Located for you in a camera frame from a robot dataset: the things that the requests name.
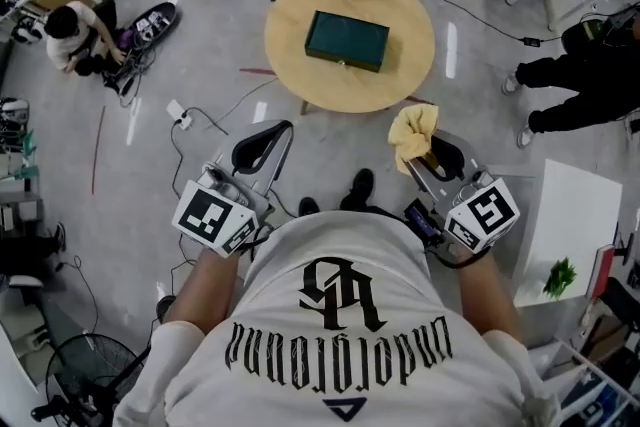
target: black hair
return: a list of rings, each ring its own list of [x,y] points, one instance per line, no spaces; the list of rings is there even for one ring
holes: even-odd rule
[[[69,6],[62,6],[53,11],[47,19],[44,31],[55,39],[73,36],[78,28],[78,15]]]

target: black gothic lettering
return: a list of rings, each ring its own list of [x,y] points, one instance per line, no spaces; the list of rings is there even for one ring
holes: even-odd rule
[[[429,346],[429,334],[427,333],[426,326],[420,326],[420,330],[413,329],[412,333],[416,339],[416,345],[418,346],[418,350],[422,356],[424,366],[426,368],[431,368],[431,365],[435,365],[436,363],[436,356],[431,352],[431,347]]]
[[[356,386],[356,390],[364,391],[369,389],[369,351],[367,349],[367,340],[364,338],[358,338],[360,340],[360,358],[362,360],[362,384]]]
[[[433,331],[433,338],[435,340],[436,350],[440,353],[440,357],[442,358],[442,361],[444,361],[447,356],[444,352],[442,352],[442,349],[440,347],[440,334],[438,333],[438,329],[437,329],[438,322],[442,326],[442,331],[444,335],[443,341],[446,342],[445,349],[449,357],[452,358],[453,356],[451,355],[451,343],[449,342],[449,329],[447,328],[447,321],[443,316],[438,317],[431,322],[431,331]]]
[[[318,342],[318,386],[313,386],[311,389],[316,393],[325,393],[324,339],[318,337],[316,342]]]
[[[237,322],[233,323],[233,334],[231,335],[231,341],[229,345],[227,345],[227,350],[225,352],[225,363],[229,370],[231,370],[231,363],[235,363],[238,361],[238,347],[240,346],[240,341],[244,336],[244,326],[242,324],[238,324]]]
[[[411,345],[409,345],[407,335],[394,336],[393,339],[396,342],[398,353],[400,354],[400,384],[406,386],[407,378],[413,374],[413,371],[416,369],[416,357],[413,355],[413,349]]]
[[[284,368],[283,368],[283,360],[282,360],[282,344],[284,339],[280,333],[269,333],[267,337],[267,377],[269,380],[274,383],[278,381],[281,386],[284,386]]]
[[[339,334],[331,340],[333,342],[333,387],[338,393],[343,393],[351,386],[349,339],[345,334]],[[344,376],[344,386],[342,385],[342,376]]]
[[[298,371],[298,354],[302,367],[300,371]],[[298,336],[291,340],[291,384],[296,390],[301,390],[309,384],[309,355],[307,354],[307,339],[304,336]]]
[[[318,288],[317,267],[319,263],[336,265],[338,271],[326,280],[324,291]],[[351,268],[353,262],[342,258],[326,257],[314,260],[304,269],[303,288],[300,292],[309,299],[319,304],[324,300],[324,308],[309,305],[300,301],[300,307],[306,310],[317,311],[324,317],[324,328],[332,331],[345,329],[338,323],[338,310],[348,308],[360,303],[364,314],[364,325],[372,332],[378,331],[386,324],[378,318],[378,310],[373,304],[371,292],[371,278]],[[342,304],[338,305],[338,282],[340,285],[340,297]],[[354,285],[358,287],[358,299],[356,299]]]
[[[373,347],[373,353],[375,356],[376,382],[380,386],[385,386],[393,376],[393,369],[391,367],[391,346],[389,345],[389,341],[386,338],[378,338],[378,341]],[[382,376],[383,358],[386,379]]]
[[[259,329],[249,328],[247,341],[244,345],[244,366],[250,374],[260,375],[260,339],[262,331]]]

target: power outlet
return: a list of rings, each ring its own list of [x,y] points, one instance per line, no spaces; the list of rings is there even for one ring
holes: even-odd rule
[[[167,112],[169,113],[169,116],[173,118],[173,121],[180,122],[180,128],[182,128],[182,130],[186,130],[191,126],[193,118],[191,118],[191,116],[183,117],[185,109],[182,108],[182,105],[180,105],[177,100],[171,100],[171,102],[169,102],[169,105],[167,105]]]

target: yellow cloth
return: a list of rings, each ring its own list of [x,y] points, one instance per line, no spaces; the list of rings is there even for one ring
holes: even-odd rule
[[[437,124],[438,107],[435,105],[412,105],[398,113],[389,129],[389,144],[396,149],[398,171],[409,175],[405,162],[417,157],[427,157],[431,151],[431,136],[436,131]]]

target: red book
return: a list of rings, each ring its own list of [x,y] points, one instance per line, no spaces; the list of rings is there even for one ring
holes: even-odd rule
[[[609,272],[611,271],[615,251],[615,248],[611,245],[598,249],[596,261],[593,264],[591,281],[587,289],[587,297],[597,299],[607,289],[607,280],[609,279]]]

